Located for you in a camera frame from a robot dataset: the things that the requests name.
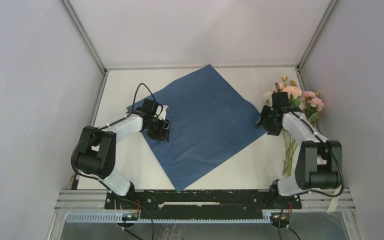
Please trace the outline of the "pink fake flower bunch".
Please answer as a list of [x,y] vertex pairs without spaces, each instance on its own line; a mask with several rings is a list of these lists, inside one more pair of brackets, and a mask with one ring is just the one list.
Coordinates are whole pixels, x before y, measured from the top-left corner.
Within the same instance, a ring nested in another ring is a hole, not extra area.
[[[272,94],[277,91],[285,92],[287,93],[287,100],[290,105],[292,107],[299,107],[305,114],[309,123],[316,126],[325,106],[323,101],[320,99],[320,93],[318,91],[303,91],[299,86],[297,86],[295,81],[289,80],[287,76],[282,76],[281,82],[278,82],[277,85],[278,87],[274,87],[273,90],[267,91],[263,94],[262,99],[264,104],[271,107],[273,105]],[[283,137],[285,145],[285,159],[283,161],[282,174],[289,177],[292,175],[293,158],[299,144],[286,130],[282,130],[280,135]]]

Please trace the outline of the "blue wrapping paper sheet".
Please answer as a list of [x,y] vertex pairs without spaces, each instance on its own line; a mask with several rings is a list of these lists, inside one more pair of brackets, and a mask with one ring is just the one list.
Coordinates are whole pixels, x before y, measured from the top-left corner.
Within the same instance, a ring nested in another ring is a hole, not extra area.
[[130,70],[125,88],[140,83],[168,105],[169,141],[144,133],[117,150],[118,169],[139,189],[265,189],[268,139],[256,128],[263,68]]

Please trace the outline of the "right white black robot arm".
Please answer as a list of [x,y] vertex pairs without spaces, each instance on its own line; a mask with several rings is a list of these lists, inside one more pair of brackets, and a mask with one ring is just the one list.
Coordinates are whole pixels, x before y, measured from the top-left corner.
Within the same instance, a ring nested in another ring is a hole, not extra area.
[[257,127],[269,135],[278,136],[285,130],[300,146],[293,175],[275,182],[277,189],[269,194],[269,203],[282,208],[289,196],[315,192],[328,196],[327,189],[338,189],[337,197],[344,191],[342,172],[342,145],[320,134],[298,107],[270,107],[265,105]]

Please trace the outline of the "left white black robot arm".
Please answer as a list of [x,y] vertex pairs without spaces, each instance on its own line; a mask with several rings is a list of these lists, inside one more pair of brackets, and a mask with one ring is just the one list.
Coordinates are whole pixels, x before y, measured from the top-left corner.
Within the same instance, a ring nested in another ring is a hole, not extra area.
[[132,109],[123,118],[102,127],[85,126],[74,147],[70,163],[77,175],[97,180],[117,195],[117,202],[129,209],[136,203],[134,185],[116,169],[117,144],[132,134],[145,131],[156,141],[169,141],[169,107],[151,99]]

